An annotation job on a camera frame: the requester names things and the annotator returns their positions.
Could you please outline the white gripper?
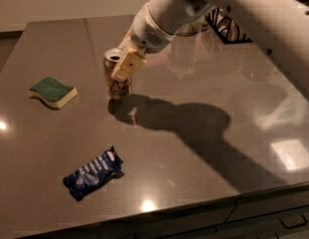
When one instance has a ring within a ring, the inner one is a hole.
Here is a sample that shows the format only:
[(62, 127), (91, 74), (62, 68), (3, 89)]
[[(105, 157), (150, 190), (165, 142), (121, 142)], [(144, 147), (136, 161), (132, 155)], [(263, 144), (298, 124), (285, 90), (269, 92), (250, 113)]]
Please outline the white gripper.
[(174, 34), (166, 32), (155, 22), (149, 5), (146, 4), (135, 16), (130, 30), (119, 44), (124, 51), (114, 67), (112, 78), (123, 82), (146, 64), (146, 57), (137, 50), (144, 54), (159, 53), (173, 39)]

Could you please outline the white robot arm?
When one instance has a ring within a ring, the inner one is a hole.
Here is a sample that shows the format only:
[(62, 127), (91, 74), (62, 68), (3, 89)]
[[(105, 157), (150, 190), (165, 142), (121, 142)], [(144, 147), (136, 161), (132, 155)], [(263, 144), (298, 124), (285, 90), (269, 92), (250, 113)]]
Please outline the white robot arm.
[(112, 72), (122, 82), (185, 23), (220, 8), (309, 102), (309, 8), (296, 0), (150, 0), (135, 16)]

